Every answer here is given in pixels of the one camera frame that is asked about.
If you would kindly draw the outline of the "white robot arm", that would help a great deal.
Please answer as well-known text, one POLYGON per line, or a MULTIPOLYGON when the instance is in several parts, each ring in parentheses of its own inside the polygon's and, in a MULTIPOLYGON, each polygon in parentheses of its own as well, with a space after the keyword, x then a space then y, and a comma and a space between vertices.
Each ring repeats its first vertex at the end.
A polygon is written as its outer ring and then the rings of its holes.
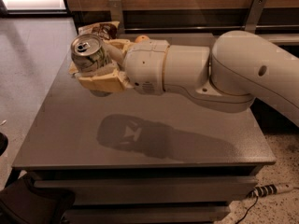
POLYGON ((76 78, 90 91, 173 92, 229 113, 258 98, 299 124, 299 59, 248 32, 228 32, 210 48, 85 34, 72 42, 71 56, 76 78))

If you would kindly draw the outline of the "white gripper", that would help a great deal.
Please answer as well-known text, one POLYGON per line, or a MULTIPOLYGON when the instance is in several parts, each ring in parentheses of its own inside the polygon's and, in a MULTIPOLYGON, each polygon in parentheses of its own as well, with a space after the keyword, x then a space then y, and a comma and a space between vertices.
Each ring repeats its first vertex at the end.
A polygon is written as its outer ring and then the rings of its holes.
POLYGON ((90 91, 121 92, 132 84, 141 94, 164 92, 163 68, 170 47, 167 41, 147 39, 134 44, 128 39, 111 39, 104 43, 111 59, 123 64, 125 72, 111 63, 94 72, 76 73, 82 87, 90 91))

